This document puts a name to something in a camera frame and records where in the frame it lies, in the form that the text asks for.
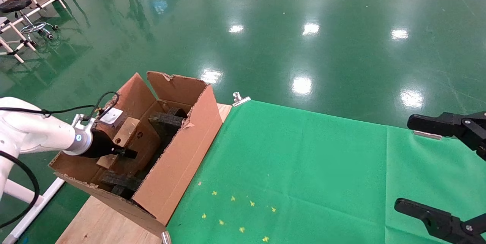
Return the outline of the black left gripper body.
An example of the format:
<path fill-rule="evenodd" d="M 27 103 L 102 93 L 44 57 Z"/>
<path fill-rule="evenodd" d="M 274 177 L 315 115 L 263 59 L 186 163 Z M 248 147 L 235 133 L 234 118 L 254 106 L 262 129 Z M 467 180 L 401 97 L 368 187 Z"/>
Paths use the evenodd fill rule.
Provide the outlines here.
<path fill-rule="evenodd" d="M 116 144 L 113 143 L 109 135 L 102 130 L 95 128 L 91 129 L 92 142 L 84 152 L 87 158 L 99 158 L 105 155 L 110 155 L 115 149 Z"/>

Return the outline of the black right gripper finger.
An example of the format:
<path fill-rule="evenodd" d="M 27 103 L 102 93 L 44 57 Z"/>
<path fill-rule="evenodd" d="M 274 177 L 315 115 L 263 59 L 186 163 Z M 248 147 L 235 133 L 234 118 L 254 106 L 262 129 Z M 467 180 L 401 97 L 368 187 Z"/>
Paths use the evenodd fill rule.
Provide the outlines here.
<path fill-rule="evenodd" d="M 467 221 L 451 213 L 405 198 L 396 199 L 394 209 L 416 218 L 424 224 L 429 235 L 452 244 L 485 244 L 486 214 Z"/>
<path fill-rule="evenodd" d="M 485 112 L 461 115 L 443 112 L 438 117 L 413 114 L 407 127 L 422 133 L 456 137 L 470 150 L 486 160 L 486 115 Z"/>

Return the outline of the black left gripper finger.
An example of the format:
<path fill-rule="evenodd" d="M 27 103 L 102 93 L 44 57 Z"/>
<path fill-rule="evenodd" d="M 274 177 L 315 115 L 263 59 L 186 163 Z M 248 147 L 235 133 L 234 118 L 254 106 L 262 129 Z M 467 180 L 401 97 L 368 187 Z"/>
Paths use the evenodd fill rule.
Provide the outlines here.
<path fill-rule="evenodd" d="M 125 158 L 130 158 L 130 159 L 135 159 L 138 155 L 138 152 L 132 150 L 132 149 L 127 149 L 124 147 L 115 147 L 114 148 L 114 154 L 123 156 Z"/>

